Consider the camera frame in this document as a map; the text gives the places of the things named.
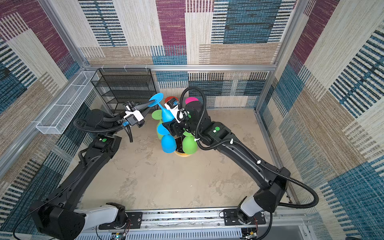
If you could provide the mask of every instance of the mesh shelf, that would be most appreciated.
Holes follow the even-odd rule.
[[[83,71],[51,109],[43,116],[36,128],[43,134],[62,134],[92,90],[91,78],[98,76],[93,71]]]
[[[126,102],[146,102],[156,94],[149,69],[104,68],[95,75],[91,82],[113,113],[123,111]]]

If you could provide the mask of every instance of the aluminum frame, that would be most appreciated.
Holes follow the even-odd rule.
[[[283,54],[286,54],[287,48],[288,48],[288,46],[291,42],[291,39],[293,37],[293,33],[295,32],[295,30],[297,28],[297,22],[301,18],[302,13],[305,11],[305,8],[308,5],[308,2],[309,2],[309,0],[300,0],[299,1],[299,4],[298,4],[298,6],[295,10],[295,13],[293,15],[293,18],[292,18],[292,22],[289,25],[289,29],[288,29],[287,34],[286,34],[286,38],[284,39],[283,44],[281,46],[281,49],[280,49],[280,51],[276,57],[277,60],[280,60],[281,56]],[[281,63],[279,63],[279,61],[276,61],[276,65],[277,65],[276,68],[278,68],[280,66],[280,64]],[[259,113],[261,106],[263,105],[263,102],[265,101],[266,95],[269,91],[269,88],[273,82],[274,77],[275,77],[275,70],[268,73],[267,80],[263,86],[262,92],[260,94],[260,97],[259,97],[258,102],[257,102],[256,107],[255,107],[255,117],[256,117],[257,123],[260,127],[260,130],[263,134],[264,141],[267,145],[267,148],[268,148],[268,151],[271,155],[273,163],[277,167],[283,167],[283,164],[281,163],[281,161],[278,160],[278,157],[275,154],[275,151],[273,149],[273,145],[271,143],[271,140],[269,139],[267,130],[263,124],[261,115]],[[293,202],[298,201],[296,194],[292,191],[292,189],[290,187],[287,189],[287,193],[288,193],[288,196],[291,197],[291,200]]]
[[[69,52],[72,54],[73,58],[80,66],[80,68],[84,68],[86,60],[83,54],[80,52],[80,49],[74,44],[72,38],[69,36],[67,30],[65,29],[61,19],[58,17],[58,14],[54,7],[51,5],[49,0],[37,0],[44,12],[47,14],[48,18],[51,20],[52,25],[58,32],[60,38],[68,48]]]
[[[103,68],[148,68],[152,71],[274,71],[275,64],[243,64],[243,65],[93,65],[85,66],[86,71]]]
[[[0,157],[0,178],[11,168],[12,164],[20,157],[32,140],[36,137],[40,131],[36,128],[37,124],[52,108],[52,106],[60,99],[63,93],[71,86],[71,84],[82,74],[83,70],[80,69],[75,73],[67,82],[67,84],[56,94],[56,96],[50,101],[49,104],[37,115],[37,117],[21,132],[21,134],[12,142],[8,149]],[[109,110],[105,102],[103,101],[105,109]]]
[[[158,209],[158,210],[129,210],[126,212],[142,212],[140,229],[131,229],[133,235],[129,239],[159,239],[158,233],[170,233],[172,237],[160,237],[164,239],[199,239],[193,235],[194,232],[232,232],[229,235],[206,235],[202,238],[238,239],[241,228],[256,227],[256,225],[235,225],[225,226],[221,218],[223,209],[235,209],[236,207],[216,207],[216,208],[192,208],[192,209]],[[266,223],[259,225],[259,228],[266,229],[269,225],[269,213],[266,213]],[[308,221],[303,209],[292,209],[278,207],[273,213],[272,227],[298,226],[298,230],[304,240],[317,240],[313,234],[313,227]],[[118,230],[98,230],[100,236],[105,236],[105,240],[111,238],[112,232]],[[173,234],[192,233],[184,237],[173,237]],[[84,230],[76,240],[83,240],[85,237],[96,237],[95,229]]]

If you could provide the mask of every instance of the patterned wall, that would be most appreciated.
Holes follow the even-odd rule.
[[[0,6],[1,155],[79,66],[37,0],[0,0]],[[90,95],[78,116],[100,104],[95,96]],[[14,224],[27,214],[29,205],[56,188],[72,171],[78,162],[75,153],[90,139],[72,126],[62,136],[39,134],[33,139],[0,180],[1,239],[11,239]],[[18,232],[36,234],[32,224],[29,219]]]
[[[74,116],[84,118],[91,109],[103,109],[102,99],[93,89]],[[77,153],[88,147],[94,136],[69,124],[62,135],[38,134],[0,180],[0,236],[12,239],[11,232],[29,206],[44,199],[79,163]],[[42,235],[31,218],[17,229],[23,239]]]
[[[155,87],[165,96],[180,97],[188,86],[200,87],[207,95],[207,108],[234,108],[256,106],[268,72],[153,72]],[[187,96],[201,99],[197,91]]]
[[[91,65],[271,64],[296,0],[52,0]]]
[[[310,0],[260,110],[279,160],[320,197],[318,239],[384,236],[383,20],[383,1]]]
[[[0,0],[0,155],[79,69],[37,0]]]

